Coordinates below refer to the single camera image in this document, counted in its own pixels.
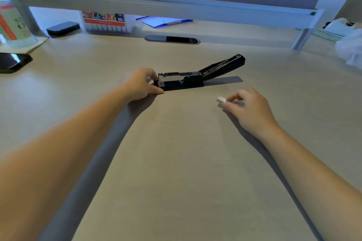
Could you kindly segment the grey divider frame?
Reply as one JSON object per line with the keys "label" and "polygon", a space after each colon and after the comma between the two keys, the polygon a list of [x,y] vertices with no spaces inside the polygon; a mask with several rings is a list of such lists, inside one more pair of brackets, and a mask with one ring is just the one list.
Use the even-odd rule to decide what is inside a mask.
{"label": "grey divider frame", "polygon": [[301,50],[313,33],[323,9],[299,9],[213,0],[12,0],[33,31],[39,29],[29,7],[120,12],[264,27],[300,29],[292,48]]}

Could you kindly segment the light green mat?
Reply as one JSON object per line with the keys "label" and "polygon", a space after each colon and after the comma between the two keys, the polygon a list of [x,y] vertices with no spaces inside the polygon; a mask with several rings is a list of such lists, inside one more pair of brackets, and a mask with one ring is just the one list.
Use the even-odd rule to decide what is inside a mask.
{"label": "light green mat", "polygon": [[332,42],[337,42],[339,40],[341,40],[342,38],[344,38],[344,36],[335,34],[335,33],[330,33],[330,32],[326,32],[324,29],[317,29],[314,28],[314,32],[313,35],[332,41]]}

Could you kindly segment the blue clipboard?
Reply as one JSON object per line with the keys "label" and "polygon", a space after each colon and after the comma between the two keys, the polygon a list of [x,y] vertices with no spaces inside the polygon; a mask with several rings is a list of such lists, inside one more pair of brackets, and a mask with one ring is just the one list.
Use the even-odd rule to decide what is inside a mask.
{"label": "blue clipboard", "polygon": [[143,16],[136,20],[155,29],[193,22],[191,19],[162,18],[154,16]]}

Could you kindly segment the black smartphone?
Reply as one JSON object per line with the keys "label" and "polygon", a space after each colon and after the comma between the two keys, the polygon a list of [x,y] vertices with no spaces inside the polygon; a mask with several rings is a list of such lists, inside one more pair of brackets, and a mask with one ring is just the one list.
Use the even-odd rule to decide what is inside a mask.
{"label": "black smartphone", "polygon": [[29,54],[0,53],[0,74],[12,74],[33,61]]}

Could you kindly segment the black rectangular case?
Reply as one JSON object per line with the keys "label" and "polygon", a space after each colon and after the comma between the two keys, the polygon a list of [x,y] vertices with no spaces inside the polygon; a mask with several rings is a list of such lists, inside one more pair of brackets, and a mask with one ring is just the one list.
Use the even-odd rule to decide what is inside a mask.
{"label": "black rectangular case", "polygon": [[80,29],[80,24],[73,21],[63,22],[46,29],[51,37],[62,37]]}

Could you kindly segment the clear bottle with orange label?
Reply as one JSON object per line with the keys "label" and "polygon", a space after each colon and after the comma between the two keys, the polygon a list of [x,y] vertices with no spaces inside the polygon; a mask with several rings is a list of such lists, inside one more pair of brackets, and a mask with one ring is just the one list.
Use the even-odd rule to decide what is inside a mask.
{"label": "clear bottle with orange label", "polygon": [[38,43],[10,0],[0,0],[0,33],[9,47],[20,49]]}

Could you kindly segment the beige paper sheet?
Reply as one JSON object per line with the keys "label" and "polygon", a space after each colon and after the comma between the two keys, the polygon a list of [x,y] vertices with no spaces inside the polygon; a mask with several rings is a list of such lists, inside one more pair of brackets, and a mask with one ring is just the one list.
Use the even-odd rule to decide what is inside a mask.
{"label": "beige paper sheet", "polygon": [[33,49],[41,46],[49,39],[49,37],[36,36],[35,39],[37,40],[36,43],[25,47],[11,47],[7,42],[2,42],[0,43],[0,53],[27,54]]}

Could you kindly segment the person's right forearm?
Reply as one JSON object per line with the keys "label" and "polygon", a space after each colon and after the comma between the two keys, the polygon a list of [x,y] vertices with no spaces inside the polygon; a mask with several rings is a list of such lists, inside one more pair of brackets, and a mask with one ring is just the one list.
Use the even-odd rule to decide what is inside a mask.
{"label": "person's right forearm", "polygon": [[324,241],[362,241],[362,192],[279,125],[257,130]]}

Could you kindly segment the person's left forearm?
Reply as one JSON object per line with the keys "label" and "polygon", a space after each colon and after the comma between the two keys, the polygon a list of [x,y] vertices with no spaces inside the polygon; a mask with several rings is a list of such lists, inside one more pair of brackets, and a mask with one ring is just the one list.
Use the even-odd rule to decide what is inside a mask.
{"label": "person's left forearm", "polygon": [[133,96],[124,83],[0,161],[0,241],[37,238]]}

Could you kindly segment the box of coloured markers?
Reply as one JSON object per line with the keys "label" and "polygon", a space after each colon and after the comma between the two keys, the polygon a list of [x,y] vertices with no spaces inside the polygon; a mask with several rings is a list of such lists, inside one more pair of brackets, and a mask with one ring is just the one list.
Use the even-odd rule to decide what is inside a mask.
{"label": "box of coloured markers", "polygon": [[105,14],[95,11],[79,11],[83,26],[87,32],[131,33],[136,24],[136,17],[124,14]]}

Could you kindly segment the white desk device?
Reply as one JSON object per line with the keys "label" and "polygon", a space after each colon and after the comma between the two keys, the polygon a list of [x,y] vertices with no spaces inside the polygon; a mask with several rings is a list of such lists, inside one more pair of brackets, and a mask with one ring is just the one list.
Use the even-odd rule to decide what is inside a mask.
{"label": "white desk device", "polygon": [[327,22],[321,30],[329,34],[345,37],[351,34],[355,30],[355,27],[354,22],[350,22],[345,18],[339,18]]}

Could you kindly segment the person's right hand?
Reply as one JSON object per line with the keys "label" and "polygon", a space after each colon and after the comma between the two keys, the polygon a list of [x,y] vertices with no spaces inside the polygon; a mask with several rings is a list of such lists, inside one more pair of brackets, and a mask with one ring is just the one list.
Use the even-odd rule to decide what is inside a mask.
{"label": "person's right hand", "polygon": [[274,118],[269,102],[255,89],[239,89],[226,100],[243,107],[241,112],[230,113],[238,119],[242,128],[256,138],[265,138],[281,129]]}

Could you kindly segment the white plastic bag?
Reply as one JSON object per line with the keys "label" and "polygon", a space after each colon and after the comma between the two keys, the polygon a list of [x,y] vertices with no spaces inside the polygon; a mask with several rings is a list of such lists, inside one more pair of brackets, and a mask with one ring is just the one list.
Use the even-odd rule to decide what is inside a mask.
{"label": "white plastic bag", "polygon": [[334,49],[347,65],[362,70],[362,28],[336,42]]}

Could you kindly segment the black stapler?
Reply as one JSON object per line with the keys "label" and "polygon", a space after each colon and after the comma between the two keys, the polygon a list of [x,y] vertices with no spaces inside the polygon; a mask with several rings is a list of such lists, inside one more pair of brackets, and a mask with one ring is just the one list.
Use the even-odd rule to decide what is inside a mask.
{"label": "black stapler", "polygon": [[245,61],[244,56],[237,54],[199,71],[159,73],[158,80],[153,85],[163,91],[204,87],[208,81],[244,66]]}

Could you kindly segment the person's left hand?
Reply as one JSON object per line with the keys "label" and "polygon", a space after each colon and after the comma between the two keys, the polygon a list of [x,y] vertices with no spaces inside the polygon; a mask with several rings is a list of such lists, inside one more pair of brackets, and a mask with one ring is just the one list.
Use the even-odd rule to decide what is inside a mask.
{"label": "person's left hand", "polygon": [[158,81],[158,75],[152,68],[139,68],[122,80],[120,91],[128,101],[136,101],[147,97],[147,86],[151,81]]}

